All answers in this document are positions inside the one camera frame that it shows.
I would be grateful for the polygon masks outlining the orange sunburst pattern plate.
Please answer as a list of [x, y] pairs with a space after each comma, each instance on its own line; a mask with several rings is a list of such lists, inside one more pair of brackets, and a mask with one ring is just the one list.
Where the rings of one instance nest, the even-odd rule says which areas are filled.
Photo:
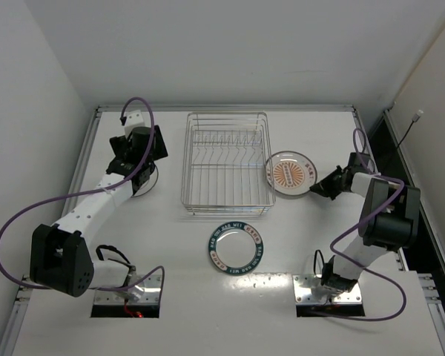
[[317, 169], [305, 155], [296, 151], [280, 151], [265, 162], [266, 181], [276, 193], [298, 198], [317, 183]]

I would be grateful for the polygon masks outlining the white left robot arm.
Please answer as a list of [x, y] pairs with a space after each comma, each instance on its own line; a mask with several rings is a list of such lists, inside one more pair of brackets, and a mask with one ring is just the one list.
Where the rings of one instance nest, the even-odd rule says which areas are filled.
[[110, 144], [115, 157], [95, 194], [85, 197], [52, 225], [39, 225], [32, 235], [30, 279], [49, 289], [79, 297], [88, 289], [128, 285], [130, 263], [91, 255], [99, 229], [114, 211], [151, 178], [155, 161], [168, 155], [158, 126], [137, 127]]

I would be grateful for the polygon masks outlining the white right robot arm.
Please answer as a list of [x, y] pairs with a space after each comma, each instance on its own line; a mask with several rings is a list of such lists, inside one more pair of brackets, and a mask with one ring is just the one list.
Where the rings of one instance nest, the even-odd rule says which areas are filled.
[[309, 190], [334, 200], [342, 193], [364, 198], [357, 236], [323, 265], [320, 285], [333, 293], [351, 291], [363, 271], [379, 257], [410, 247], [417, 238], [421, 190], [404, 181], [375, 175], [369, 155], [350, 153], [345, 168], [336, 169]]

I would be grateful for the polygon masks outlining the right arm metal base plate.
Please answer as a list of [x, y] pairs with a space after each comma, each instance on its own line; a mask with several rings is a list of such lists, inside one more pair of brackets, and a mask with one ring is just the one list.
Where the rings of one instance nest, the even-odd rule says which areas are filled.
[[363, 298], [357, 283], [351, 291], [340, 292], [321, 286], [314, 274], [293, 274], [296, 306], [362, 306]]

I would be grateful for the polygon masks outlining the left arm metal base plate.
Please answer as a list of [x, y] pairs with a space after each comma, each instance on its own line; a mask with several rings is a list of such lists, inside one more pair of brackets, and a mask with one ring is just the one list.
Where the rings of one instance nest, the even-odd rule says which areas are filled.
[[152, 274], [127, 291], [96, 291], [95, 306], [123, 306], [127, 300], [130, 306], [157, 306], [162, 287], [162, 274]]

